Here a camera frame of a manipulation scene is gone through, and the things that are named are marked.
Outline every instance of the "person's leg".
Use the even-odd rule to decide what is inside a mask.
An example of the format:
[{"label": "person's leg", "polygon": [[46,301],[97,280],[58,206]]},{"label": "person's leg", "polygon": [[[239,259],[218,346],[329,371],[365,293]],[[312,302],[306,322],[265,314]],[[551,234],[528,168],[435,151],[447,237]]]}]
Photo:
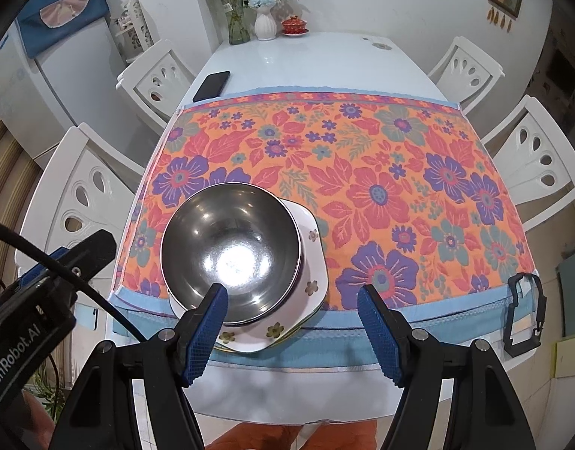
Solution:
[{"label": "person's leg", "polygon": [[377,420],[322,425],[302,450],[376,450]]},{"label": "person's leg", "polygon": [[240,423],[207,445],[207,450],[289,450],[301,428]]}]

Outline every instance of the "ribbed white vase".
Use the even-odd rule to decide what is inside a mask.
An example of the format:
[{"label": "ribbed white vase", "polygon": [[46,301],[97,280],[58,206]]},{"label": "ribbed white vase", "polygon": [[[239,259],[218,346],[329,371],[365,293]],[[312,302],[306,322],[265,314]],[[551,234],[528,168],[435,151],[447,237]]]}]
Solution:
[{"label": "ribbed white vase", "polygon": [[256,9],[256,21],[254,22],[254,33],[260,41],[271,41],[277,34],[277,23],[271,15],[271,8],[261,6]]}]

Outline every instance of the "black phone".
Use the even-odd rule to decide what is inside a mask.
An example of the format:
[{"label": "black phone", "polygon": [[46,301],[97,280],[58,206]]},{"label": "black phone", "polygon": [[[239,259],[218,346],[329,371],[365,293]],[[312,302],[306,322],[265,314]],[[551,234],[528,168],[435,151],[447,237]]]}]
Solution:
[{"label": "black phone", "polygon": [[192,101],[196,103],[203,99],[216,98],[220,96],[230,74],[231,73],[228,70],[224,70],[223,72],[216,72],[206,76],[204,82],[198,91],[196,91],[196,94],[194,94]]}]

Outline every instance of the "floral tablecloth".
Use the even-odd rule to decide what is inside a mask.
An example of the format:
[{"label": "floral tablecloth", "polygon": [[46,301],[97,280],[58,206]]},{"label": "floral tablecloth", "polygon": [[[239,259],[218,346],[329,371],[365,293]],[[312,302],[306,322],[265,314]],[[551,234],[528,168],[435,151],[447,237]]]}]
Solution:
[{"label": "floral tablecloth", "polygon": [[213,184],[256,184],[316,217],[325,309],[374,284],[390,308],[490,290],[532,272],[521,222],[473,128],[453,106],[346,92],[219,99],[176,114],[128,221],[114,287],[158,314],[171,215]]}]

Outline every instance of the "stainless steel bowl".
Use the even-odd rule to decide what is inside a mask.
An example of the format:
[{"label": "stainless steel bowl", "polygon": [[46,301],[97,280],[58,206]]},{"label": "stainless steel bowl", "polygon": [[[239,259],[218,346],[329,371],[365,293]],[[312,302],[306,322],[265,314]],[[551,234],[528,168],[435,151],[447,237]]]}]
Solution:
[{"label": "stainless steel bowl", "polygon": [[251,323],[288,297],[302,266],[292,214],[270,192],[221,183],[191,196],[162,240],[162,271],[176,300],[198,306],[214,282],[229,293],[225,324]]}]

